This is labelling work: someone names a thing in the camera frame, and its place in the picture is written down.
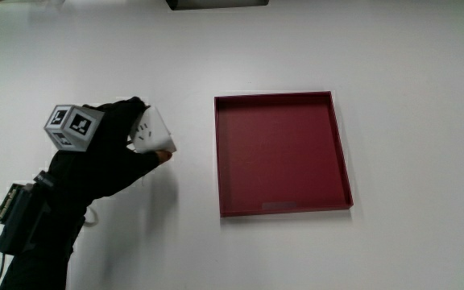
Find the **person's left hand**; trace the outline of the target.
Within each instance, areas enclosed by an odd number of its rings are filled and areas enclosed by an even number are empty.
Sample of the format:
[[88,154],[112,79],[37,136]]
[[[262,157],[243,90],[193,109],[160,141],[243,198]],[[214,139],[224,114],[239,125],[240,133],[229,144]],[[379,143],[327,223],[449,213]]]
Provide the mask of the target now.
[[138,153],[127,147],[128,135],[147,105],[138,97],[105,104],[104,113],[85,152],[58,151],[48,175],[53,178],[50,196],[65,203],[90,203],[132,185],[171,159],[166,150]]

